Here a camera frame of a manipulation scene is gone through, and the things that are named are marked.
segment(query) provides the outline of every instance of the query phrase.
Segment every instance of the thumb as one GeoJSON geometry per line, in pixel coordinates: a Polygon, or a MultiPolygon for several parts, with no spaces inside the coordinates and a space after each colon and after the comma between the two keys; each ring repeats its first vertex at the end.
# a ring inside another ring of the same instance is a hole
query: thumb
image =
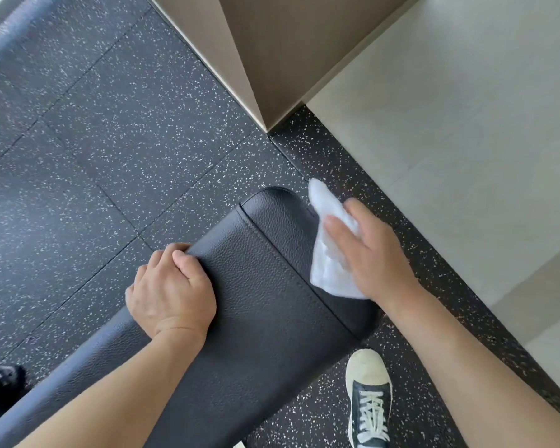
{"type": "Polygon", "coordinates": [[[356,267],[367,248],[363,242],[353,234],[341,219],[332,215],[324,219],[324,229],[340,248],[351,267],[356,267]]]}
{"type": "Polygon", "coordinates": [[[189,281],[206,277],[205,271],[195,256],[175,250],[172,252],[172,261],[189,281]]]}

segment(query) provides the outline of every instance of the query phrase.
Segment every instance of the light gray floor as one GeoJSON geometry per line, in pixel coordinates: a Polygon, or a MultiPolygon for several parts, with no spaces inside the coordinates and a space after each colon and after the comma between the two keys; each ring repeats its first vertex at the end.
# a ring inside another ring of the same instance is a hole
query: light gray floor
{"type": "Polygon", "coordinates": [[[420,0],[308,106],[560,385],[560,0],[420,0]]]}

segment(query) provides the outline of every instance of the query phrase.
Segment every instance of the black object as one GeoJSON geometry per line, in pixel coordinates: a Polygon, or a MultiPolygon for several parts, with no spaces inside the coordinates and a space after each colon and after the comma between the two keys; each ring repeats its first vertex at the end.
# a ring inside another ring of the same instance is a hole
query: black object
{"type": "Polygon", "coordinates": [[[22,398],[25,369],[19,365],[0,366],[0,417],[22,398]]]}
{"type": "MultiPolygon", "coordinates": [[[[372,302],[309,284],[317,227],[296,195],[270,188],[191,247],[218,312],[146,447],[233,446],[371,333],[372,302]]],[[[148,341],[120,310],[0,419],[0,447],[17,444],[148,341]]]]}

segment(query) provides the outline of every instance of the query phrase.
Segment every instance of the forearm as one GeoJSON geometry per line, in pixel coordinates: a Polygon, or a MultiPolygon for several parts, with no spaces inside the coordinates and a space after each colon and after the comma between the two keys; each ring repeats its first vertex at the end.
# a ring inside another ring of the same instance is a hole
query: forearm
{"type": "Polygon", "coordinates": [[[420,286],[385,308],[470,447],[560,447],[560,414],[420,286]]]}
{"type": "Polygon", "coordinates": [[[159,333],[19,446],[142,447],[202,343],[191,330],[159,333]]]}

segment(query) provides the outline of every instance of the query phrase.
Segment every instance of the hand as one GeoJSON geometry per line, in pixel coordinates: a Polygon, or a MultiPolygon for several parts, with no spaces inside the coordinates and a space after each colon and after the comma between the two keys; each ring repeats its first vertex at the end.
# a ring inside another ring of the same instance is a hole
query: hand
{"type": "Polygon", "coordinates": [[[203,344],[216,314],[216,298],[197,258],[184,253],[187,248],[188,244],[170,244],[154,252],[149,263],[137,270],[126,301],[151,338],[165,330],[183,329],[203,344]]]}
{"type": "Polygon", "coordinates": [[[359,223],[362,238],[333,216],[324,220],[324,228],[348,261],[359,290],[387,311],[394,299],[420,285],[394,230],[357,199],[347,200],[344,208],[359,223]]]}

